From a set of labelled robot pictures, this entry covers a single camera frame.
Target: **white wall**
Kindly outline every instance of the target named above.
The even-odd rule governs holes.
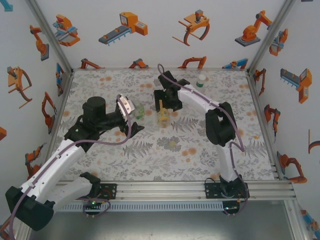
[[[45,91],[49,93],[59,110],[62,96],[57,95],[56,63],[58,58],[50,46],[49,59],[40,60],[40,52],[36,48],[36,38],[30,33],[29,26],[39,27],[25,1],[10,0],[12,12],[4,12],[0,7],[0,127],[6,129],[7,136],[0,141],[0,224],[10,215],[5,193],[11,186],[19,187],[27,180],[25,154],[32,153],[42,143],[48,144],[41,151],[41,156],[34,162],[40,164],[47,154],[51,140],[45,118],[41,112]],[[43,43],[48,43],[45,35],[39,33]],[[8,87],[7,67],[19,66],[26,71],[32,87],[25,91],[32,101],[19,109],[25,101],[22,96]],[[27,80],[22,78],[23,86]],[[47,113],[54,114],[47,104]]]
[[[320,147],[316,146],[308,154],[308,129],[311,129],[311,142],[320,140],[320,1],[297,1],[280,30],[288,28],[288,39],[278,56],[267,52],[259,64],[258,70],[266,69],[265,92],[261,95],[262,105],[270,104],[277,108],[279,117],[275,146],[281,154],[296,158],[301,166],[307,183],[294,184],[302,208],[313,218],[320,221]],[[312,73],[312,85],[309,98],[302,104],[298,101],[295,87],[280,79],[280,69],[299,76],[305,68]],[[271,123],[270,134],[273,135]],[[296,177],[294,166],[286,169],[286,176]]]
[[[243,30],[255,23],[256,14],[262,10],[273,21],[283,2],[284,0],[38,0],[49,24],[52,25],[56,21],[56,15],[61,14],[78,28],[81,40],[73,46],[61,46],[73,68],[79,68],[83,58],[108,68],[128,68],[138,58],[142,58],[150,67],[155,67],[158,63],[178,67],[187,58],[203,56],[207,56],[205,67],[221,68],[243,58],[250,61],[262,41],[243,47],[235,42],[235,38],[242,36]],[[172,36],[183,39],[186,27],[178,21],[183,21],[198,9],[203,10],[203,14],[210,19],[210,30],[206,38],[200,41],[190,36],[190,46],[173,39]],[[99,38],[121,25],[121,12],[138,15],[139,21],[148,25],[148,35],[129,34],[110,46],[100,43]],[[267,26],[262,24],[257,36],[263,39],[266,34]]]

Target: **table surface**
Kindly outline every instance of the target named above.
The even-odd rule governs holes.
[[[273,180],[266,145],[249,90],[246,73],[230,70],[173,69],[173,76],[195,86],[200,73],[207,76],[204,94],[212,100],[232,106],[245,153],[234,147],[234,158],[244,180]],[[206,137],[205,116],[187,104],[170,113],[170,125],[157,125],[153,91],[162,89],[156,69],[78,70],[74,74],[69,96],[54,144],[54,151],[88,98],[101,96],[106,112],[113,112],[116,96],[124,94],[133,102],[144,104],[145,116],[135,119],[145,129],[121,146],[94,144],[61,180],[72,181],[90,172],[102,181],[203,181],[217,179],[220,163],[215,146]],[[114,128],[101,135],[105,142],[120,142],[125,135]]]

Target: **cable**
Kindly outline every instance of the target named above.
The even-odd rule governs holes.
[[[208,99],[206,96],[202,95],[201,93],[199,93],[199,92],[197,92],[197,91],[194,91],[193,89],[191,90],[190,88],[188,88],[188,87],[186,87],[186,86],[182,86],[182,85],[180,85],[179,83],[177,83],[177,82],[175,82],[175,81],[172,81],[170,78],[168,78],[168,77],[164,74],[165,68],[164,68],[164,66],[163,66],[162,64],[159,63],[159,64],[157,65],[157,68],[158,68],[159,73],[161,74],[161,76],[162,76],[164,79],[166,79],[166,80],[169,81],[170,83],[178,86],[179,88],[185,89],[185,90],[187,90],[187,91],[189,91],[189,92],[197,95],[198,97],[200,97],[201,99],[203,99],[205,102],[207,102],[207,103],[210,104],[211,106],[215,107],[216,109],[219,109],[220,111],[222,111],[222,112],[227,116],[227,118],[228,118],[229,121],[231,122],[232,127],[233,127],[233,129],[234,129],[234,131],[235,131],[235,134],[236,134],[236,136],[237,136],[237,138],[238,138],[238,140],[239,140],[239,143],[240,143],[240,145],[239,145],[239,144],[237,144],[236,142],[232,141],[232,142],[230,142],[230,144],[229,144],[231,164],[232,164],[232,168],[233,168],[236,176],[241,180],[242,184],[243,184],[244,187],[245,187],[244,205],[243,205],[243,207],[242,207],[236,214],[233,215],[234,217],[237,216],[238,214],[240,214],[240,213],[242,212],[242,210],[243,210],[243,209],[246,207],[246,205],[247,205],[247,202],[248,202],[248,191],[249,191],[249,190],[248,190],[248,187],[247,187],[245,181],[242,179],[242,177],[240,177],[240,174],[238,173],[238,171],[237,171],[237,169],[236,169],[236,165],[235,165],[235,161],[234,161],[234,155],[233,155],[233,152],[232,152],[232,144],[235,145],[236,147],[238,147],[242,152],[245,152],[245,146],[244,146],[244,144],[243,144],[243,142],[242,142],[242,139],[241,139],[241,137],[240,137],[240,132],[239,132],[239,130],[237,129],[236,123],[234,122],[234,120],[231,118],[231,116],[229,115],[229,113],[228,113],[226,110],[224,110],[222,107],[214,104],[214,103],[213,103],[210,99]]]
[[[87,201],[90,201],[90,202],[92,202],[92,201],[95,201],[95,202],[106,202],[106,203],[109,204],[109,206],[108,206],[105,210],[99,212],[98,214],[93,215],[93,218],[96,218],[96,217],[99,217],[99,216],[105,214],[105,213],[111,208],[111,203],[110,203],[108,200],[105,200],[105,199],[91,198],[91,199],[87,199]],[[90,203],[86,203],[86,204],[83,204],[83,207],[82,207],[82,212],[83,212],[86,216],[88,215],[88,214],[86,213],[86,207],[89,206],[89,205],[90,205]]]
[[[212,180],[214,183],[216,183],[216,181],[215,181],[213,178],[207,177],[207,178],[204,180],[204,184],[206,184],[206,181],[207,181],[208,179],[210,179],[210,180]]]
[[[131,136],[131,120],[128,114],[128,111],[125,107],[125,105],[123,104],[123,102],[120,100],[120,95],[116,96],[117,101],[120,103],[122,109],[124,110],[126,119],[127,119],[127,125],[128,125],[128,134],[126,136],[126,138],[121,141],[121,142],[104,142],[104,141],[97,141],[97,140],[88,140],[88,139],[84,139],[84,140],[79,140],[79,141],[75,141],[73,143],[71,143],[70,145],[66,146],[64,149],[62,149],[57,155],[62,156],[63,153],[65,153],[68,149],[70,149],[71,147],[77,145],[77,144],[82,144],[82,143],[93,143],[93,144],[103,144],[103,145],[109,145],[109,146],[119,146],[122,145],[124,143],[126,143],[130,136]],[[45,166],[45,168],[39,173],[39,175],[33,180],[32,185],[35,185],[38,180],[42,177],[42,175],[51,167],[51,165],[57,160],[57,157],[54,157],[52,159],[52,161]],[[22,196],[20,197],[20,199],[18,200],[18,202],[16,203],[16,205],[14,206],[14,209],[11,213],[11,217],[10,217],[10,223],[9,223],[9,235],[11,240],[16,240],[15,235],[14,235],[14,219],[16,216],[16,213],[18,211],[18,208],[21,204],[21,202],[25,199],[25,197],[27,196],[27,194],[30,192],[30,190],[32,189],[31,186],[29,186],[26,191],[22,194]]]

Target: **white cap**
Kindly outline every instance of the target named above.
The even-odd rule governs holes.
[[[200,75],[198,76],[198,79],[201,80],[201,81],[206,80],[206,78],[207,78],[207,77],[206,77],[204,74],[200,74]]]

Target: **metal floor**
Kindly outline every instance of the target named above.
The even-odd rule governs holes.
[[[58,212],[31,240],[291,240],[280,201],[251,201],[236,218],[220,211],[109,212],[92,219]]]

